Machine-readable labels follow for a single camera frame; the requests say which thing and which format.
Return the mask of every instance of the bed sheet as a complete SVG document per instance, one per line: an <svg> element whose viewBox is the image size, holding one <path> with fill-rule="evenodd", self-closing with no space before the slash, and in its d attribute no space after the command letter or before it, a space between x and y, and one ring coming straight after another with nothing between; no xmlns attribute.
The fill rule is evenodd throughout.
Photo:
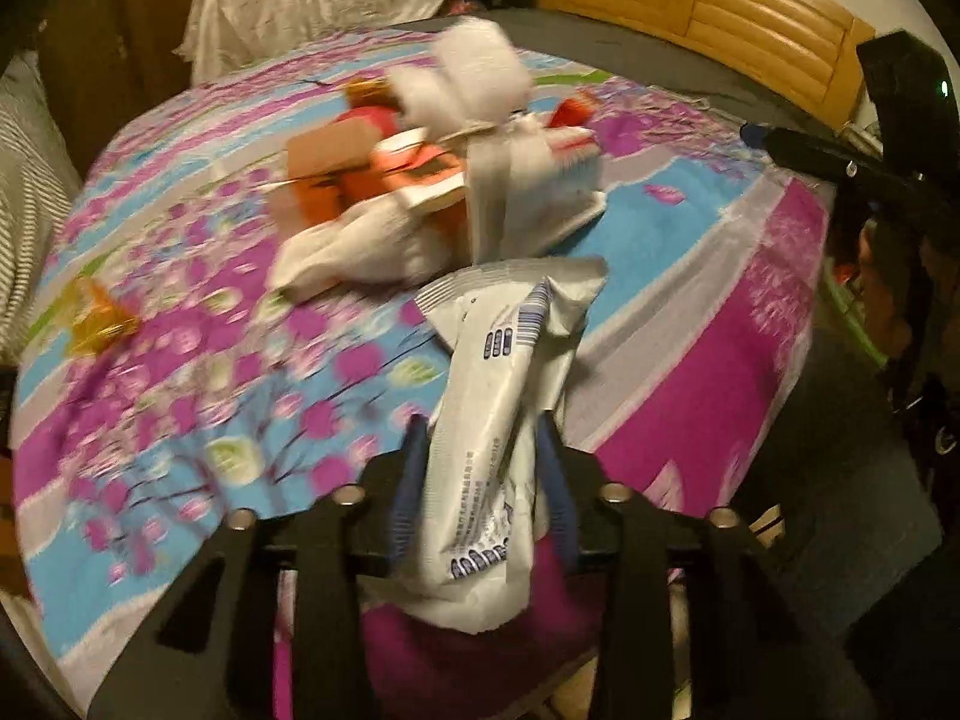
<svg viewBox="0 0 960 720"><path fill-rule="evenodd" d="M125 127L56 239L18 382L21 549L51 650L82 706L166 584L234 507L307 507L398 445L448 371L411 290L266 293L277 250L260 187L285 140L346 108L344 81L429 64L422 34L334 36L173 98ZM746 472L808 344L827 215L736 132L660 91L521 52L531 108L584 85L602 107L606 214L555 253L601 255L565 437L661 506L701 515ZM70 359L61 295L93 274L144 320ZM597 578L538 544L531 607L469 637L364 613L395 717L506 712L596 640ZM289 672L277 660L277 716Z"/></svg>

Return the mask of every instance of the red object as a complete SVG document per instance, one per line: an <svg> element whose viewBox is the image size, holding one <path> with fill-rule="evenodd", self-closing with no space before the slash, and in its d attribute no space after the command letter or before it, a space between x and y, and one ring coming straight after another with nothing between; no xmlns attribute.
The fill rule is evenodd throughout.
<svg viewBox="0 0 960 720"><path fill-rule="evenodd" d="M383 105L364 105L360 108L350 108L344 111L334 122L344 122L347 119L366 119L380 130L381 137L389 138L400 132L397 128L397 113Z"/></svg>
<svg viewBox="0 0 960 720"><path fill-rule="evenodd" d="M600 103L589 92L577 92L572 97L568 97L553 112L553 118L550 119L548 127L579 127L586 124L593 118L600 109Z"/></svg>

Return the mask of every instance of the screw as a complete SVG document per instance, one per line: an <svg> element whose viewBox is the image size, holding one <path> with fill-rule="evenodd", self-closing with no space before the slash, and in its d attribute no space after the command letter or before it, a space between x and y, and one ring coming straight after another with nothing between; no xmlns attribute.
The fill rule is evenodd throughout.
<svg viewBox="0 0 960 720"><path fill-rule="evenodd" d="M718 528L736 528L740 522L740 517L733 509L721 506L710 510L709 520Z"/></svg>
<svg viewBox="0 0 960 720"><path fill-rule="evenodd" d="M634 496L634 491L619 482L608 482L600 488L600 499L607 503L623 503Z"/></svg>
<svg viewBox="0 0 960 720"><path fill-rule="evenodd" d="M248 531L256 524L256 512L253 509L234 509L227 515L227 525L234 531Z"/></svg>
<svg viewBox="0 0 960 720"><path fill-rule="evenodd" d="M341 506L356 506L363 503L367 497L367 491L360 485L343 485L342 488L336 488L333 491L333 502Z"/></svg>

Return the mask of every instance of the bed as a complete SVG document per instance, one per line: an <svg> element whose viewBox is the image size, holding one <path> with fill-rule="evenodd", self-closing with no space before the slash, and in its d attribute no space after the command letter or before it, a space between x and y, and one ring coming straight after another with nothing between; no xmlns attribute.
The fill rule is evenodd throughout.
<svg viewBox="0 0 960 720"><path fill-rule="evenodd" d="M536 110L583 86L603 103L592 126L608 153L610 210L558 253L603 254L613 276L573 374L566 438L659 504L702 515L730 499L800 374L829 195L744 148L709 103L840 127L860 84L845 57L864 32L851 18L834 34L815 100L812 83L701 46L706 33L689 29L699 20L681 29L637 8L628 25L653 36L641 35L612 2L589 1L544 4L614 25L491 14L525 49ZM345 79L426 61L424 33L444 25L334 36L184 92L121 130L91 168L44 269L13 427L21 548L79 706L224 512L308 506L435 405L448 357L409 292L343 290L301 308L264 293L275 240L258 187L277 175L287 137L343 109ZM96 275L144 317L131 344L67 355L58 312L76 274ZM481 637L367 610L371 678L390 716L519 716L582 664L603 584L565 579L548 539L537 559L528 613ZM281 718L286 652L281 642Z"/></svg>

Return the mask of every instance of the white plastic sheet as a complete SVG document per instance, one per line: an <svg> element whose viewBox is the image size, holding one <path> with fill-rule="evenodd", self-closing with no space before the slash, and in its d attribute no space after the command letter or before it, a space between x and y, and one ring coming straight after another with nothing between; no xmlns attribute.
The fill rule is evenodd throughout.
<svg viewBox="0 0 960 720"><path fill-rule="evenodd" d="M176 52L194 86L359 26L432 16L443 0L194 0Z"/></svg>

